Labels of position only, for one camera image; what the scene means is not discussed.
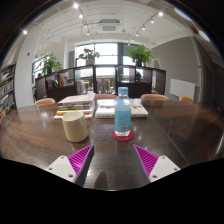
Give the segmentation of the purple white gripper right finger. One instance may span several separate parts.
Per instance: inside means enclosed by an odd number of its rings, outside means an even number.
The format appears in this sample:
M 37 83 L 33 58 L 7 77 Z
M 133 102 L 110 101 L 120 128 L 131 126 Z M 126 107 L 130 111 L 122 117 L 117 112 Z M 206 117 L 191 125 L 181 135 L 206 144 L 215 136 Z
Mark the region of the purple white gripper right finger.
M 180 170 L 180 168 L 165 155 L 156 156 L 138 145 L 135 145 L 134 149 L 145 176 L 150 183 Z

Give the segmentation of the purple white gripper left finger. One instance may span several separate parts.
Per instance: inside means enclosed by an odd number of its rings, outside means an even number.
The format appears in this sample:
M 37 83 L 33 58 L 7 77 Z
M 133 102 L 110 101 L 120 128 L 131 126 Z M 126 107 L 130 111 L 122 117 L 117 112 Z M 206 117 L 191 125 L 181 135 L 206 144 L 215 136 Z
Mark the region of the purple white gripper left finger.
M 89 145 L 70 156 L 59 156 L 46 168 L 46 171 L 83 186 L 93 156 L 94 146 Z

